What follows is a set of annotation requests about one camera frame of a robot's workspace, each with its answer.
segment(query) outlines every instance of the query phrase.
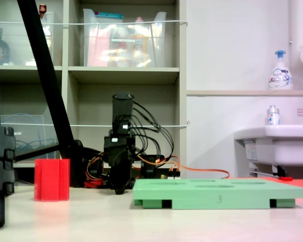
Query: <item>transparent container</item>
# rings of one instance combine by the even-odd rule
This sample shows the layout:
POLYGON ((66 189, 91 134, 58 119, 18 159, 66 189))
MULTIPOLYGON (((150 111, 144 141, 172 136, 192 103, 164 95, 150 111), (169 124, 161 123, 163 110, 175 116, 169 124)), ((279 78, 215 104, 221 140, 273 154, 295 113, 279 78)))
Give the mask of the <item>transparent container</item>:
MULTIPOLYGON (((165 20, 160 12, 155 20, 165 20)), ((84 66, 165 67, 165 23, 99 24, 84 9, 84 66)))
MULTIPOLYGON (((54 66, 62 65, 62 25, 53 25, 54 13, 45 13, 42 19, 44 34, 54 66)), ((8 61, 0 65, 36 66, 24 24, 0 23, 2 41, 10 49, 8 61)))
MULTIPOLYGON (((16 155, 31 151, 36 148, 52 145, 57 142, 56 132, 51 113, 47 108, 42 115, 30 115, 26 113, 16 113, 13 115, 0 115, 2 126, 14 128, 16 138, 16 155), (18 125, 18 124, 35 124, 34 125, 18 125)), ((58 158, 57 152, 37 156, 29 160, 37 158, 54 159, 58 158)))

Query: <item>white sink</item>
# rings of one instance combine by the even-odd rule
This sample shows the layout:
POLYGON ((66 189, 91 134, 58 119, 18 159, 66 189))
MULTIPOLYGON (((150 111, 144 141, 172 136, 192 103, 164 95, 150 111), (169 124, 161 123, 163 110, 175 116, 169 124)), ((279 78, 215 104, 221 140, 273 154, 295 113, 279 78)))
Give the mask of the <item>white sink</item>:
POLYGON ((303 125, 263 126, 235 132, 245 143, 247 159, 255 163, 303 165, 303 125))

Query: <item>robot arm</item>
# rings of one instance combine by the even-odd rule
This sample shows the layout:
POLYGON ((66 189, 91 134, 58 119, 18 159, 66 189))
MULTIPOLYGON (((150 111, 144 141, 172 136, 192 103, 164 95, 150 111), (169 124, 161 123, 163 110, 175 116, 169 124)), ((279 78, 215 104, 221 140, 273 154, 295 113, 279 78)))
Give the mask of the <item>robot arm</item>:
POLYGON ((131 166, 135 158, 135 136, 130 129, 133 96, 119 93, 113 96, 113 121, 105 137, 104 159, 111 167, 110 183, 116 194, 123 194, 131 184, 131 166))

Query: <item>green board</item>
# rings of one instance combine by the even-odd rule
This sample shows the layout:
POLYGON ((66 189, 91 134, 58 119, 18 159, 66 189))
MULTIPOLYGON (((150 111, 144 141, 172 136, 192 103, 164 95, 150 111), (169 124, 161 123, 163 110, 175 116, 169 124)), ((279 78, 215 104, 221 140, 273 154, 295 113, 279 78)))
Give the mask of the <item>green board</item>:
POLYGON ((293 208, 303 188, 264 179, 138 179, 134 204, 143 208, 293 208))

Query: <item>blue pump cap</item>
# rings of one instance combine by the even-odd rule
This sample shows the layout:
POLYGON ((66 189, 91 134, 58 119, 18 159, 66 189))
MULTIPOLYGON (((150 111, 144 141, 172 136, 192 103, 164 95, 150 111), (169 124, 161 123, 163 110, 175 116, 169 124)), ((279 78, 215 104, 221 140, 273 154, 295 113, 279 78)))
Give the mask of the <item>blue pump cap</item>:
POLYGON ((283 55, 286 54, 286 51, 279 50, 279 51, 275 52, 275 54, 277 55, 278 58, 283 58, 283 55))

